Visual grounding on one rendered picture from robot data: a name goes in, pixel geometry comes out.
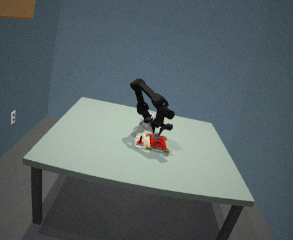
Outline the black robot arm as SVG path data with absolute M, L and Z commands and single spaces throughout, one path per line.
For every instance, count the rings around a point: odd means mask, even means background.
M 152 116 L 148 112 L 149 107 L 148 104 L 144 101 L 142 90 L 145 92 L 148 97 L 150 97 L 152 104 L 157 109 L 157 114 L 165 116 L 167 119 L 173 119 L 175 116 L 175 112 L 170 110 L 167 106 L 169 106 L 168 101 L 158 93 L 155 93 L 142 79 L 136 79 L 130 83 L 130 87 L 135 91 L 137 97 L 137 112 L 142 115 L 144 120 L 147 117 Z M 164 104 L 165 103 L 165 104 Z M 164 104 L 164 105 L 163 105 Z M 152 122 L 152 126 L 159 128 L 163 126 L 163 118 L 155 119 Z

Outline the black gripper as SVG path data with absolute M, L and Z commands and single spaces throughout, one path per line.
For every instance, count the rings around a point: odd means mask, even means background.
M 165 118 L 165 116 L 163 116 L 163 115 L 159 115 L 159 114 L 156 113 L 156 117 L 157 117 L 158 119 L 163 118 L 163 122 L 164 122 L 164 118 Z M 155 128 L 156 128 L 156 127 L 152 126 L 153 118 L 147 117 L 147 118 L 145 118 L 144 122 L 147 123 L 147 124 L 150 123 L 150 126 L 152 127 L 152 131 L 153 131 L 153 134 L 154 134 L 154 131 L 155 131 Z M 161 132 L 162 132 L 163 130 L 169 130 L 169 131 L 170 131 L 171 129 L 173 129 L 173 125 L 172 125 L 172 124 L 169 124 L 169 123 L 167 123 L 167 124 L 163 124 L 163 126 L 160 128 L 160 132 L 159 132 L 158 136 L 160 136 L 160 134 L 161 134 Z

